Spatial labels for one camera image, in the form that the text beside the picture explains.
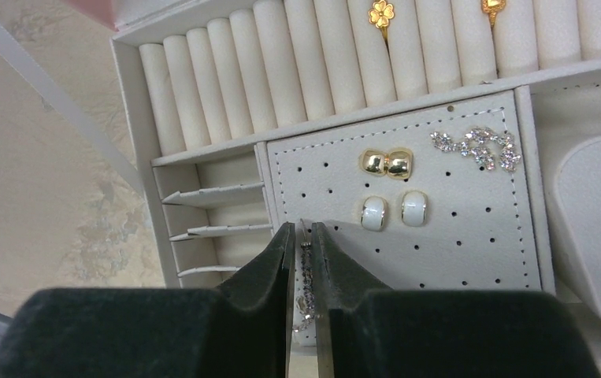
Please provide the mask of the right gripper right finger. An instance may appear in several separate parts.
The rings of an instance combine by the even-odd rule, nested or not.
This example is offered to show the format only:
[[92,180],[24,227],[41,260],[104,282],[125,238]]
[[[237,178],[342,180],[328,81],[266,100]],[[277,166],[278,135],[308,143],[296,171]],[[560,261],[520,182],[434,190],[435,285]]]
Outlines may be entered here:
[[311,230],[322,377],[597,377],[564,306],[542,291],[394,290]]

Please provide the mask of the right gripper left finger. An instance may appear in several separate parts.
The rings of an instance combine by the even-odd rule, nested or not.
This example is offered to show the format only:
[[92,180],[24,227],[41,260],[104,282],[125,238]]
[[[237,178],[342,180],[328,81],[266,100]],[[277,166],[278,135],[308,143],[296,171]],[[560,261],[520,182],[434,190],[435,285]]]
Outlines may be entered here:
[[214,288],[52,288],[0,341],[0,377],[285,377],[295,227]]

